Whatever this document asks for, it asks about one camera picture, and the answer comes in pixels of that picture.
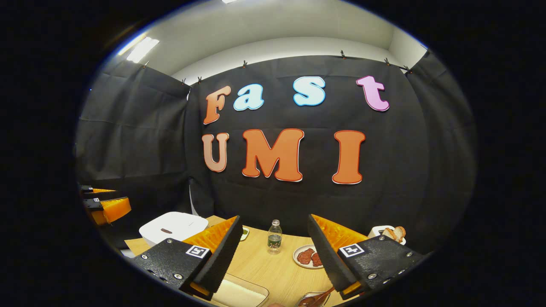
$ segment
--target pink letter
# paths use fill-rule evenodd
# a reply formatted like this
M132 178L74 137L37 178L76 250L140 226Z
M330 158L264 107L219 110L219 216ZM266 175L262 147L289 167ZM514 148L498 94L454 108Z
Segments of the pink letter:
M375 111L387 111L389 109L389 102L383 101L379 97L379 90L385 90L383 84L375 82L372 76L358 79L357 84L364 89L364 97L370 108Z

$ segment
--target ceiling light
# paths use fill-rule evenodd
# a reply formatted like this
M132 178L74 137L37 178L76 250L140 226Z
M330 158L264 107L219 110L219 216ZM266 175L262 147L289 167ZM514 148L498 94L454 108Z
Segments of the ceiling light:
M123 47L120 50L120 52L117 53L117 55L124 54L127 50L131 49L132 46L134 46L136 43L140 42L145 37L146 37L146 33L142 33L141 35L135 37L133 40L131 40L131 42L129 44L125 45L125 47Z
M142 58L154 48L159 40L146 37L144 40L136 45L135 49L127 57L128 61L133 61L135 63L140 62Z

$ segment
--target black fabric backdrop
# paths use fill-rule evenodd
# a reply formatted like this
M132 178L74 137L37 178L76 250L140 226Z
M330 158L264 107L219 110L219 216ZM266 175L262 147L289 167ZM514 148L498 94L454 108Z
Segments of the black fabric backdrop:
M76 133L76 171L81 184L129 197L131 212L100 229L118 248L163 213L191 213L183 148L188 92L170 76L116 59L89 91Z
M439 243L464 213L477 176L477 135L470 105L446 67L427 52L406 73L423 110L428 135L428 182L414 221L418 233L427 233L429 248Z
M206 216L213 210L225 218L239 214L244 224L261 229L280 219L283 231L296 235L307 235L309 213L364 234L373 226L402 225L409 247L429 252L464 211L476 163L470 150L472 138L467 130L457 129L472 123L466 101L458 87L450 87L454 81L447 73L439 85L431 82L436 75L417 73L419 67L444 69L434 58L427 59L416 66L412 83L399 68L378 61L302 56L248 64L192 85L186 114L186 149L192 149L192 154L186 151L186 155L192 161L189 173L196 184L192 189L196 211ZM377 112L366 104L356 80L368 75L384 85L380 95L389 102L389 110ZM294 103L293 82L301 76L324 79L322 104L300 107ZM235 111L238 90L252 83L263 86L264 104L257 110ZM412 84L420 84L418 90ZM232 92L225 97L219 119L203 125L205 97L224 86ZM273 145L285 128L305 133L299 152L303 180L243 176L246 141L242 133L261 129ZM356 185L331 180L339 159L334 133L344 129L366 135L359 165L363 180ZM228 162L223 172L214 173L204 163L201 136L221 132L229 133ZM212 152L217 161L217 140Z

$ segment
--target water bottle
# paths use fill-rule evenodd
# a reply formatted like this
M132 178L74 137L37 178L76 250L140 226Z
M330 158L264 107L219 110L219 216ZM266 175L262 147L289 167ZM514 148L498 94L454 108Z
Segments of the water bottle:
M281 251L282 230L278 220L273 220L268 231L268 252L277 254Z

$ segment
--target orange letter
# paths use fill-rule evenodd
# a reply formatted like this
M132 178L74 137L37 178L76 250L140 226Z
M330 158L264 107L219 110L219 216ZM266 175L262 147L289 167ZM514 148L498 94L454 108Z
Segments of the orange letter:
M334 134L334 138L340 143L340 160L332 181L340 185L354 185L361 182L362 175L358 172L360 143L366 139L366 136L358 131L341 130Z
M218 162L214 162L212 159L212 141L214 140L214 135L205 134L201 140L203 140L203 153L205 154L205 164L209 170L213 172L222 172L225 170L225 165L228 164L228 155L226 153L226 143L229 139L229 134L219 133L216 135L218 139L218 146L220 152L220 159Z
M264 176L269 178L275 165L278 163L278 171L275 178L282 181L301 181L303 175L299 171L300 141L304 138L304 132L300 129L284 129L278 135L273 148L269 147L264 133L258 129L243 132L246 140L246 167L242 174L247 177L258 177L260 171L256 168L256 159Z
M224 108L225 96L222 95L227 96L231 92L232 88L229 86L225 86L206 97L206 117L203 121L205 125L215 122L220 118L220 115L216 113L216 108L218 108L218 111Z

